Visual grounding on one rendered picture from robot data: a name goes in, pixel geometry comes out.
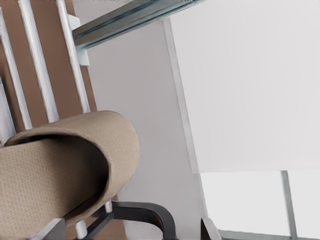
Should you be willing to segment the silver frame post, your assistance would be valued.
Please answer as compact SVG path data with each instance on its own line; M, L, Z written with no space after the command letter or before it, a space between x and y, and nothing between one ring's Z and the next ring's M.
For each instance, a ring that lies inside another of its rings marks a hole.
M191 130L190 118L188 115L188 108L186 104L186 98L185 98L185 93L183 89L179 60L178 60L178 55L177 55L177 50L176 50L175 40L173 35L173 29L172 29L172 23L170 18L167 17L163 20L163 27L165 32L169 58L171 62L173 80L174 80L175 91L176 91L176 96L177 96L177 101L178 101L178 106L179 106L179 111L180 111L180 116L182 121L186 148L189 156L189 165L190 165L192 174L196 175L197 181L198 181L199 198L200 198L199 205L201 206L201 211L202 211L201 216L203 218L207 218L208 211L206 206L206 200L204 196L202 180L201 180L199 167L197 163L193 134Z
M282 188L283 188L283 194L285 199L285 207L286 207L287 221L289 226L290 239L298 240L295 213L294 213L293 201L292 201L292 193L291 193L291 187L290 187L290 181L289 181L289 174L288 174L288 171L286 170L282 170L280 174L281 174Z
M72 31L77 50L86 50L193 7L205 0L132 0Z

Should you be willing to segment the grey frame post foot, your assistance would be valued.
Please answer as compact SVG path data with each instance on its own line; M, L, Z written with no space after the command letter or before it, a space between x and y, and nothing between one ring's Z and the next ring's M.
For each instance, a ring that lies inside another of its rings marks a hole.
M200 221L200 240L222 240L215 224L208 217L202 218Z

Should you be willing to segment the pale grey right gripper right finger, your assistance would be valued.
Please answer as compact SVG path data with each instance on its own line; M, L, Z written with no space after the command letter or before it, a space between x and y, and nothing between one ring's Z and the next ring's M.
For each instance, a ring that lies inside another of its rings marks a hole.
M76 234L77 234L77 239L84 239L88 234L87 225L86 225L85 220L81 220L81 221L77 222L75 225L75 230L76 230Z

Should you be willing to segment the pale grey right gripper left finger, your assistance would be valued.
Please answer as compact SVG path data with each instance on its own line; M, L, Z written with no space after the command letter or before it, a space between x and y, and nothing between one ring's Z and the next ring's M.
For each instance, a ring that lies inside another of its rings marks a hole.
M65 220L54 218L42 230L32 236L31 240L66 240Z

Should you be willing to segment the white frame post foot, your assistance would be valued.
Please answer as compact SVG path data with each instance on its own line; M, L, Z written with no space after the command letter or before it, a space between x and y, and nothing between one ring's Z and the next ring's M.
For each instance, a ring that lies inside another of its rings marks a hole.
M77 49L76 52L77 52L79 65L83 67L89 67L90 60L88 56L88 51L86 49Z
M81 21L78 17L68 14L68 22L70 25L70 29L73 31L81 26Z

